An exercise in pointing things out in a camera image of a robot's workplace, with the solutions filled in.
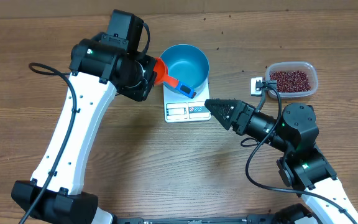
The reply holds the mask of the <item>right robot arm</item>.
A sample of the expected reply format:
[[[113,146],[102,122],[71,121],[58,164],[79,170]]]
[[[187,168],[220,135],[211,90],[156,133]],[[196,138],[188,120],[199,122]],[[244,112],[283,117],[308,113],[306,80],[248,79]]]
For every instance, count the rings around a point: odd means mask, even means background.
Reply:
[[[271,190],[297,194],[304,204],[279,211],[273,223],[358,223],[358,212],[316,144],[319,129],[312,106],[280,106],[274,118],[241,100],[210,99],[204,105],[226,130],[283,152],[277,166],[286,187]]]

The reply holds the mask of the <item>red measuring scoop blue handle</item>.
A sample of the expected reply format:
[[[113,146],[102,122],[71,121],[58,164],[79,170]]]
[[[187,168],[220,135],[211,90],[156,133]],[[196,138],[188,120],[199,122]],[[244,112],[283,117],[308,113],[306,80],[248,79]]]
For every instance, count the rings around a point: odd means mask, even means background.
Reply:
[[[155,85],[164,83],[172,87],[174,90],[179,91],[182,95],[185,95],[188,98],[192,99],[196,96],[194,88],[177,80],[176,78],[171,77],[168,74],[168,67],[161,58],[156,58],[154,72],[157,74],[154,82]]]

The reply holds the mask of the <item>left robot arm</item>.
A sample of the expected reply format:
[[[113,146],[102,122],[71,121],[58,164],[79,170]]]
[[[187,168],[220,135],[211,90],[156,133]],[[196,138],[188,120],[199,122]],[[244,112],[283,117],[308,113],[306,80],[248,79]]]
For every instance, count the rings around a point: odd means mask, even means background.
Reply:
[[[156,59],[139,50],[148,25],[114,10],[106,32],[83,39],[71,51],[65,103],[48,148],[29,180],[11,196],[25,218],[48,223],[116,223],[96,195],[83,191],[86,165],[102,118],[116,95],[146,100],[157,74]]]

